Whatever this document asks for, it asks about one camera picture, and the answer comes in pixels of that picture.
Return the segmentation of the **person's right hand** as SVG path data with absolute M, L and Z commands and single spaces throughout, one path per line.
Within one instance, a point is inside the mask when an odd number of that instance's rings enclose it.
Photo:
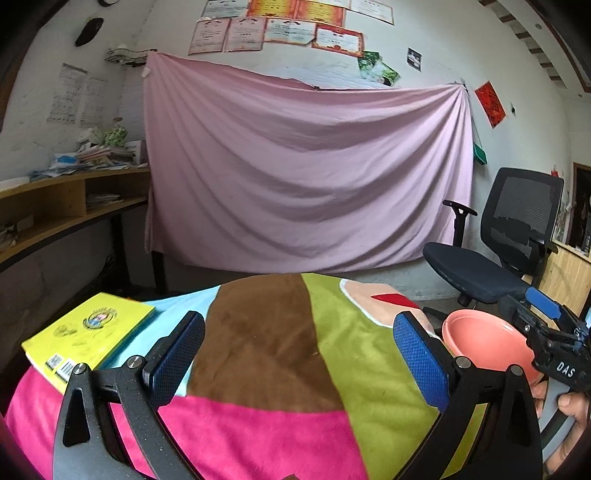
M 585 433 L 590 422 L 590 399 L 585 393 L 564 392 L 557 397 L 549 382 L 531 387 L 541 435 L 546 476 L 555 474 Z

